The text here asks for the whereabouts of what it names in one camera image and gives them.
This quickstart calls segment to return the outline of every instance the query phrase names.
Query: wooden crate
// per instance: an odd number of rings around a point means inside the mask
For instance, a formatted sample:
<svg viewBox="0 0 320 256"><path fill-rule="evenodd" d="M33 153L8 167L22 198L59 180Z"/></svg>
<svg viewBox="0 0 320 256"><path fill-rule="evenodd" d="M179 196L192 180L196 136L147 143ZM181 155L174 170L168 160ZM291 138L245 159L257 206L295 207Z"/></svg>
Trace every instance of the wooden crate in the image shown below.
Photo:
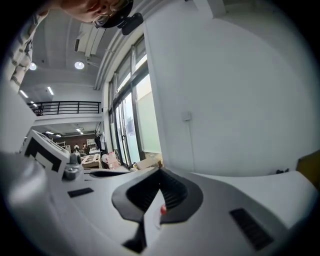
<svg viewBox="0 0 320 256"><path fill-rule="evenodd" d="M81 157L81 163L83 168L100 168L102 169L100 154L93 154Z"/></svg>

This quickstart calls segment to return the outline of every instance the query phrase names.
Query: white cable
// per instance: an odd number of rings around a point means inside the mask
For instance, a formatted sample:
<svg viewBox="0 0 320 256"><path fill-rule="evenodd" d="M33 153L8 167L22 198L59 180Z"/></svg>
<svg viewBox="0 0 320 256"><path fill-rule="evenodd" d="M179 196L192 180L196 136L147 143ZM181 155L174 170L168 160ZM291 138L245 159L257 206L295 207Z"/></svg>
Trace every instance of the white cable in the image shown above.
<svg viewBox="0 0 320 256"><path fill-rule="evenodd" d="M191 130L190 130L190 121L187 121L187 128L189 132L189 137L190 137L190 146L191 146L191 155L192 155L192 167L193 167L193 172L196 172L195 168L195 155L194 155L194 146L192 143L192 136L191 136Z"/></svg>

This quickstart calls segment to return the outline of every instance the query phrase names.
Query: window frame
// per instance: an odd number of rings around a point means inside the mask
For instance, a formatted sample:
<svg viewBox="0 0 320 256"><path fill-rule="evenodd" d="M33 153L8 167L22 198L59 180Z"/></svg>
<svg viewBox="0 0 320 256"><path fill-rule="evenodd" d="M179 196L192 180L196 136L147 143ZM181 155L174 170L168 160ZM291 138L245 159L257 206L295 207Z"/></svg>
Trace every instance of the window frame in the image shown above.
<svg viewBox="0 0 320 256"><path fill-rule="evenodd" d="M148 62L145 61L137 70L136 70L136 45L138 45L142 40L144 40L144 36L140 37L134 45L131 46L131 49L124 56L123 60L120 62L118 68L114 72L111 81L108 83L111 87L108 90L108 98L112 99L110 104L108 104L108 115L109 117L112 115L113 122L115 125L115 139L118 147L118 155L121 165L126 166L126 163L123 162L123 158L121 156L120 145L119 145L119 136L118 136L118 128L116 122L115 109L119 104L121 104L122 100L131 93L132 96L132 110L133 110L133 122L135 135L137 140L138 152L140 156L140 160L146 159L145 152L143 151L140 130L139 130L139 119L138 119L138 110L137 110L137 84L145 78L149 74ZM119 69L122 67L125 61L127 61L128 56L130 56L130 72L131 76L129 80L124 84L122 89L117 92L118 81L119 81Z"/></svg>

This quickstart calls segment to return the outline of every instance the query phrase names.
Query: balcony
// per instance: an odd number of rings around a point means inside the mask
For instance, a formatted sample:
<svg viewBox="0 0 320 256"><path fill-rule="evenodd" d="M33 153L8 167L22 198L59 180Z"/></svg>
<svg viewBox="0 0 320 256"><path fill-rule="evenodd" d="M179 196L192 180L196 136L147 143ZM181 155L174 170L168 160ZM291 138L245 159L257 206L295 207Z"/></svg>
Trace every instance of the balcony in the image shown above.
<svg viewBox="0 0 320 256"><path fill-rule="evenodd" d="M36 115L33 126L102 121L98 101L44 101L27 105Z"/></svg>
<svg viewBox="0 0 320 256"><path fill-rule="evenodd" d="M96 101L44 101L27 105L37 117L65 114L99 114L101 102Z"/></svg>

